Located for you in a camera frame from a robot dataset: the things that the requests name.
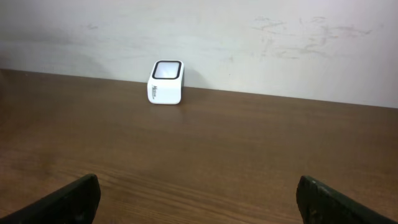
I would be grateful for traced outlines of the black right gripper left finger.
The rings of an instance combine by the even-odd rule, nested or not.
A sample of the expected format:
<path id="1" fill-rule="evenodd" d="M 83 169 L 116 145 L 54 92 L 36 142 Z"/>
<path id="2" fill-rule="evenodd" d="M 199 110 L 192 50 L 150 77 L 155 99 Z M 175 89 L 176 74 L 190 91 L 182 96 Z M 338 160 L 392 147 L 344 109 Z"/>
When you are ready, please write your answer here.
<path id="1" fill-rule="evenodd" d="M 87 174 L 1 218 L 1 224 L 92 224 L 101 198 L 98 178 Z"/>

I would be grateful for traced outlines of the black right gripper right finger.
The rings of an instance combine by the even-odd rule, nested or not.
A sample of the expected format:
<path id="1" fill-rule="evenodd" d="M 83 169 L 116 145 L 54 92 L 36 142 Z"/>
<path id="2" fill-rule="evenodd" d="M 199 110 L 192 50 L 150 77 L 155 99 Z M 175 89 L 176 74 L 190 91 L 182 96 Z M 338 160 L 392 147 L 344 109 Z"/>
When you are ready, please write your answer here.
<path id="1" fill-rule="evenodd" d="M 397 224 L 308 175 L 300 178 L 296 201 L 304 224 Z"/>

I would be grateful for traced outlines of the white barcode scanner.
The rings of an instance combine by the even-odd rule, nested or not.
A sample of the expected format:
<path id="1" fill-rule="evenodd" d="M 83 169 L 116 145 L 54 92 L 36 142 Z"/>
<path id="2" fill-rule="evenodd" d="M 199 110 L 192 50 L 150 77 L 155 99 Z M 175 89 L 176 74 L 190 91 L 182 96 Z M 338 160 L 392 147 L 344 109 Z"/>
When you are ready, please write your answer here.
<path id="1" fill-rule="evenodd" d="M 147 97 L 152 104 L 177 105 L 182 100 L 184 63 L 159 60 L 154 64 L 147 82 Z"/>

